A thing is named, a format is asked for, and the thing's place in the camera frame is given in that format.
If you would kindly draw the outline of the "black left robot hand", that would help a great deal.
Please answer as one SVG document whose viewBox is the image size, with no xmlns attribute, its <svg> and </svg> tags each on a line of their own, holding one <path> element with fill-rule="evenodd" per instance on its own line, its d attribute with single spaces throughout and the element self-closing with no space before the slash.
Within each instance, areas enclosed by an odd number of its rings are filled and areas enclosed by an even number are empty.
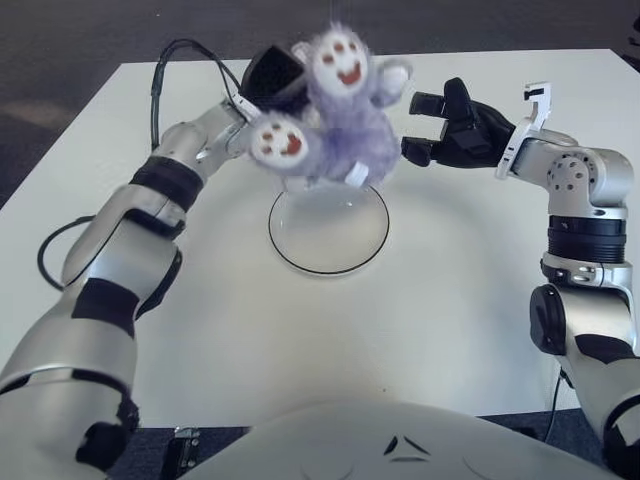
<svg viewBox="0 0 640 480">
<path fill-rule="evenodd" d="M 297 115 L 309 104 L 304 65 L 284 48 L 271 45 L 251 59 L 240 94 L 262 111 Z"/>
</svg>

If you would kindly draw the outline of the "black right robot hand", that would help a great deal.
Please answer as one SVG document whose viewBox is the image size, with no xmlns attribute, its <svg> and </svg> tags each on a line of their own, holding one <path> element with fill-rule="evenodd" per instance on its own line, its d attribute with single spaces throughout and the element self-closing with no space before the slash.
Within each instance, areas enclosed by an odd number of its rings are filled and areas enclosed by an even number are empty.
<svg viewBox="0 0 640 480">
<path fill-rule="evenodd" d="M 460 168 L 495 168 L 515 130 L 495 108 L 474 101 L 464 82 L 452 78 L 441 95 L 417 92 L 409 113 L 445 121 L 439 140 L 403 137 L 402 156 L 414 165 Z"/>
</svg>

